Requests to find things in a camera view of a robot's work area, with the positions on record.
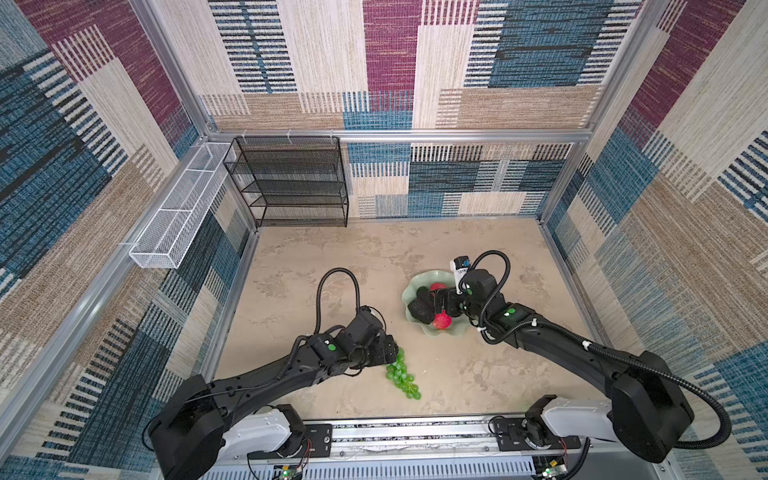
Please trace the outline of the green fake grape bunch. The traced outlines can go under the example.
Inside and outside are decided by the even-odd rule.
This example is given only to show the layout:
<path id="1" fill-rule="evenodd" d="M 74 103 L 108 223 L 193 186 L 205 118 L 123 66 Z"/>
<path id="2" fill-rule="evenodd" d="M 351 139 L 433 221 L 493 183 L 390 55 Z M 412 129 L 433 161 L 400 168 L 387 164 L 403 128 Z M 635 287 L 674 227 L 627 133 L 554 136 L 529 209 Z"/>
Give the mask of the green fake grape bunch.
<path id="1" fill-rule="evenodd" d="M 420 400 L 422 398 L 419 386 L 415 383 L 415 376 L 408 370 L 405 363 L 405 353 L 400 350 L 393 363 L 386 366 L 386 378 L 394 386 L 402 391 L 407 398 Z"/>

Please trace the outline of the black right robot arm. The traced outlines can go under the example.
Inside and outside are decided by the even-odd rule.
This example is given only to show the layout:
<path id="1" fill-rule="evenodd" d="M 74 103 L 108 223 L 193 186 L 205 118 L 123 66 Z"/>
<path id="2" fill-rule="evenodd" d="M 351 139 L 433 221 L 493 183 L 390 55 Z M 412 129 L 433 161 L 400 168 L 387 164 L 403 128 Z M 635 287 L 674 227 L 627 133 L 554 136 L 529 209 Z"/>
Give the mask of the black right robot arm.
<path id="1" fill-rule="evenodd" d="M 667 379 L 669 369 L 660 357 L 651 352 L 635 357 L 611 348 L 594 353 L 588 339 L 530 307 L 506 301 L 485 269 L 471 271 L 459 288 L 418 288 L 407 309 L 427 324 L 439 314 L 465 315 L 491 338 L 550 360 L 598 389 L 609 404 L 595 420 L 576 414 L 550 419 L 552 400 L 539 407 L 543 423 L 560 436 L 616 441 L 641 459 L 659 463 L 693 423 L 694 412 L 681 387 Z"/>

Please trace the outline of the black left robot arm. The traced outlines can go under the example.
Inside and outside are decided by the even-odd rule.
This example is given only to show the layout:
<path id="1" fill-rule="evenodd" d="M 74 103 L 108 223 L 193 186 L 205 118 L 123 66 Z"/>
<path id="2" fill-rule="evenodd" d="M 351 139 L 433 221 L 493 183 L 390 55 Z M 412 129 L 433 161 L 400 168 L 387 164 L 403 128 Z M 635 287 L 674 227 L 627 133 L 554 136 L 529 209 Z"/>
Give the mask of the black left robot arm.
<path id="1" fill-rule="evenodd" d="M 349 369 L 391 364 L 398 353 L 391 335 L 358 340 L 342 329 L 336 336 L 300 336 L 287 356 L 246 373 L 212 382 L 200 374 L 184 380 L 147 425 L 163 477 L 202 477 L 217 460 L 224 434 L 246 416 Z"/>

